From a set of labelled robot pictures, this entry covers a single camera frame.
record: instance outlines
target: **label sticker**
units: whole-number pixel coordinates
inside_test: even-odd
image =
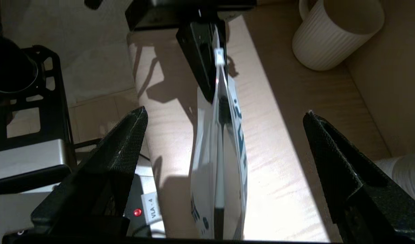
[[[162,220],[161,212],[159,211],[158,195],[156,192],[141,195],[141,202],[143,203],[146,224],[152,224]]]

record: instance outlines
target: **white plastic bag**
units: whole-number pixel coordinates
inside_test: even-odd
[[[212,104],[198,88],[191,214],[201,238],[240,240],[247,198],[242,116],[235,82],[230,76],[226,79],[223,50],[216,47],[217,79]]]

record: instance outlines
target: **white cup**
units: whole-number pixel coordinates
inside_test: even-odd
[[[318,0],[308,11],[299,0],[303,20],[293,36],[295,57],[308,68],[334,68],[384,25],[379,0]]]

